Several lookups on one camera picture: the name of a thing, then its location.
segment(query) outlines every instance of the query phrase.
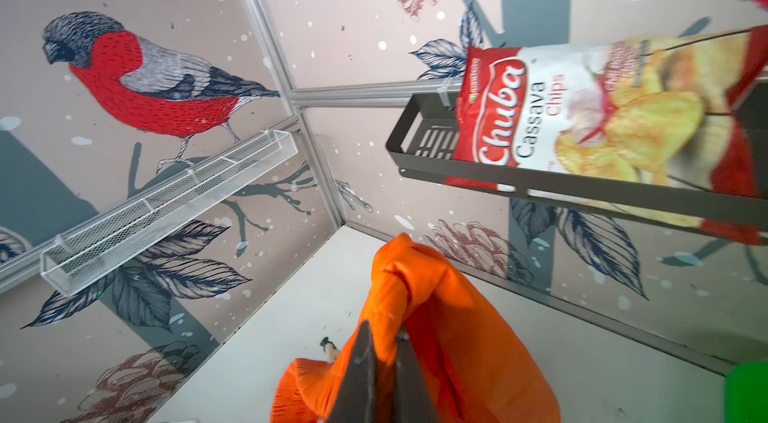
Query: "bird illustration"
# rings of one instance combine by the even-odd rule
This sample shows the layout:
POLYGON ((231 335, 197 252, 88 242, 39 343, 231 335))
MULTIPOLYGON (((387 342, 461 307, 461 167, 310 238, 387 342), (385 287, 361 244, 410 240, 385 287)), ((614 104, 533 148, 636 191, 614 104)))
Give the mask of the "bird illustration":
POLYGON ((69 68, 104 110, 138 130, 181 138, 182 162, 190 138, 216 126, 235 139, 232 113, 248 102, 280 94, 231 75, 207 60, 162 48, 97 12, 62 15, 44 30, 48 63, 69 68))

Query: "black basket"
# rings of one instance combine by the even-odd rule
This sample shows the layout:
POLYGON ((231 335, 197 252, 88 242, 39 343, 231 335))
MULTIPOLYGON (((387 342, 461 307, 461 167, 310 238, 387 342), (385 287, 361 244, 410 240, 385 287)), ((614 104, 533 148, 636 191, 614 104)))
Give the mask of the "black basket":
MULTIPOLYGON (((456 104, 458 94, 448 94, 449 102, 456 104)), ((745 102, 738 115, 742 121, 751 121, 746 132, 753 148, 758 186, 765 193, 768 179, 768 85, 760 85, 745 102)), ((612 204, 681 213, 716 221, 756 226, 768 232, 768 200, 763 198, 735 197, 702 190, 661 187, 651 184, 631 183, 604 178, 582 177, 549 171, 499 167, 452 160, 458 142, 458 121, 454 107, 444 105, 437 94, 414 94, 389 135, 386 149, 406 178, 444 184, 447 177, 466 178, 514 187, 514 192, 469 188, 507 198, 525 198, 555 207, 570 208, 609 217, 628 219, 655 226, 674 228, 690 233, 711 236, 696 228, 669 225, 656 219, 637 217, 623 211, 606 210, 569 201, 540 198, 530 195, 529 190, 539 190, 570 197, 600 200, 612 204), (402 150, 418 115, 422 121, 408 145, 402 150)))

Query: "snack package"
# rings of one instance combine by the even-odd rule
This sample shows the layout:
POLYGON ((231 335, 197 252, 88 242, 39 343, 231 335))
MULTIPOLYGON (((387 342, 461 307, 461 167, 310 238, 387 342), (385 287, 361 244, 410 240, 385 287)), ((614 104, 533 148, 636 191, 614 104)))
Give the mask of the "snack package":
MULTIPOLYGON (((453 158, 756 197, 753 155, 734 110, 766 63, 768 25, 602 46, 470 48, 453 158)), ((543 196, 760 241, 754 227, 543 196)))

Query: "orange garment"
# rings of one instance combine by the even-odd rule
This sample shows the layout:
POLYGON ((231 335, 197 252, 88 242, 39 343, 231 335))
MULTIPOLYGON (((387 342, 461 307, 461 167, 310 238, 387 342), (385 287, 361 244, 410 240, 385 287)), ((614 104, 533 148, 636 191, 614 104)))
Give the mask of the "orange garment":
MULTIPOLYGON (((375 421, 391 419, 396 337, 405 324, 442 423, 560 422, 558 401, 525 346, 437 250, 401 233, 376 254, 371 281, 358 325, 370 322, 378 359, 375 421)), ((332 364, 291 363, 277 386, 270 420, 328 418, 356 338, 357 331, 332 364)))

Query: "white mesh shelf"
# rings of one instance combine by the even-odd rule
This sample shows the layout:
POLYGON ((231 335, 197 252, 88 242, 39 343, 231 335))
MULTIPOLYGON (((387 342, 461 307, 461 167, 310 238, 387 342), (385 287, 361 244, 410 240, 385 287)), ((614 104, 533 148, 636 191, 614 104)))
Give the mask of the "white mesh shelf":
POLYGON ((40 274, 72 296, 296 153, 290 133, 264 131, 57 237, 40 256, 40 274))

